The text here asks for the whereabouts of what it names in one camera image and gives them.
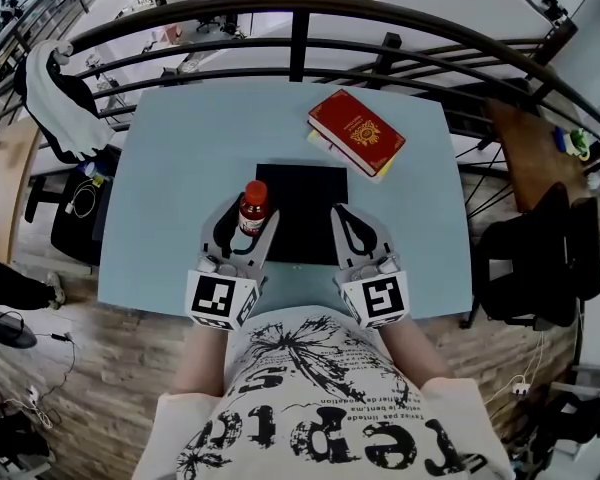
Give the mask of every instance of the bottle label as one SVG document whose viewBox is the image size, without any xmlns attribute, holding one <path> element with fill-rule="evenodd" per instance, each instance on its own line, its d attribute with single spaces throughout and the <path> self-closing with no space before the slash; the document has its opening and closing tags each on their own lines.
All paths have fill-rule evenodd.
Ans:
<svg viewBox="0 0 600 480">
<path fill-rule="evenodd" d="M 258 220 L 253 220 L 253 219 L 247 219 L 244 215 L 242 215 L 242 213 L 239 213 L 239 224 L 240 224 L 240 229 L 242 229 L 242 231 L 244 231 L 245 233 L 249 234 L 249 235 L 256 235 L 258 233 L 258 231 L 260 231 L 260 228 L 262 227 L 262 223 L 264 222 L 264 219 L 258 219 Z"/>
</svg>

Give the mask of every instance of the book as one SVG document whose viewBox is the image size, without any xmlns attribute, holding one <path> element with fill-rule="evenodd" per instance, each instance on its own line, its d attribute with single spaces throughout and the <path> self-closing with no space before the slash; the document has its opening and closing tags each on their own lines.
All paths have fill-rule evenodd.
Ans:
<svg viewBox="0 0 600 480">
<path fill-rule="evenodd" d="M 330 140 L 320 135 L 320 132 L 318 132 L 317 130 L 311 130 L 311 133 L 309 133 L 309 135 L 307 136 L 307 141 L 310 144 L 313 144 L 314 146 L 320 148 L 322 151 L 332 156 L 336 160 L 345 164 L 359 176 L 362 176 L 364 179 L 369 180 L 375 184 L 380 183 L 384 179 L 384 177 L 387 175 L 387 172 L 389 172 L 391 165 L 393 164 L 393 160 L 395 159 L 394 156 L 375 176 L 369 176 L 366 172 L 360 169 L 360 167 L 353 163 L 353 161 L 342 151 L 340 151 Z"/>
<path fill-rule="evenodd" d="M 344 89 L 309 112 L 309 124 L 368 176 L 376 176 L 406 140 Z"/>
</svg>

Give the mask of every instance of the bottle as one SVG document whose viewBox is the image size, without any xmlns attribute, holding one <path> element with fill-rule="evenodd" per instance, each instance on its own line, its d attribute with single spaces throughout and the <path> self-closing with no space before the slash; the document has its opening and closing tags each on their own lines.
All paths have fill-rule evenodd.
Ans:
<svg viewBox="0 0 600 480">
<path fill-rule="evenodd" d="M 240 200 L 239 225 L 245 235 L 257 236 L 269 214 L 267 186 L 262 181 L 250 181 Z"/>
</svg>

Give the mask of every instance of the black mat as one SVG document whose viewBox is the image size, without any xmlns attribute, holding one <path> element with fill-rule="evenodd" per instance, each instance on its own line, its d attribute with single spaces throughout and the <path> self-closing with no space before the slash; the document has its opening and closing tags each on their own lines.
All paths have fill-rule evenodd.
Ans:
<svg viewBox="0 0 600 480">
<path fill-rule="evenodd" d="M 337 265 L 331 208 L 347 203 L 347 169 L 307 165 L 258 164 L 256 179 L 269 189 L 280 223 L 269 261 Z"/>
</svg>

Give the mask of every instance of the wooden floor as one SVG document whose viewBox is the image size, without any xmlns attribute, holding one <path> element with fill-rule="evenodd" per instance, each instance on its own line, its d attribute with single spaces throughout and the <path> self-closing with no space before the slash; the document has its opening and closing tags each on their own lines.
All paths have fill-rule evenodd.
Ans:
<svg viewBox="0 0 600 480">
<path fill-rule="evenodd" d="M 463 179 L 466 196 L 478 179 Z M 501 186 L 502 182 L 487 180 L 470 207 L 476 207 Z M 45 206 L 40 205 L 43 214 Z M 479 236 L 490 222 L 515 215 L 511 197 L 472 219 L 471 234 Z M 35 222 L 44 223 L 44 218 L 37 215 Z M 29 250 L 36 236 L 44 237 L 43 230 L 22 226 L 21 238 Z M 27 273 L 40 279 L 44 275 L 35 270 Z M 96 300 L 95 276 L 87 280 L 63 277 L 63 282 L 68 294 L 66 306 L 57 312 L 42 310 L 25 315 L 34 332 L 70 332 L 76 343 L 73 372 L 62 389 L 45 399 L 45 409 L 56 425 L 42 433 L 57 456 L 45 478 L 127 479 L 147 441 L 156 400 L 174 373 L 190 323 L 186 318 L 100 304 Z M 485 400 L 530 364 L 538 333 L 490 322 L 484 314 L 468 331 L 459 330 L 458 321 L 459 316 L 451 316 L 423 321 L 422 325 L 456 374 L 479 383 Z M 532 399 L 546 392 L 542 385 L 559 377 L 569 366 L 574 337 L 574 329 L 545 333 Z M 0 346 L 2 396 L 24 400 L 25 389 L 32 384 L 41 392 L 50 389 L 62 382 L 71 360 L 69 344 L 43 336 L 30 350 Z M 488 410 L 495 415 L 493 423 L 500 435 L 524 423 L 512 395 L 497 398 Z"/>
</svg>

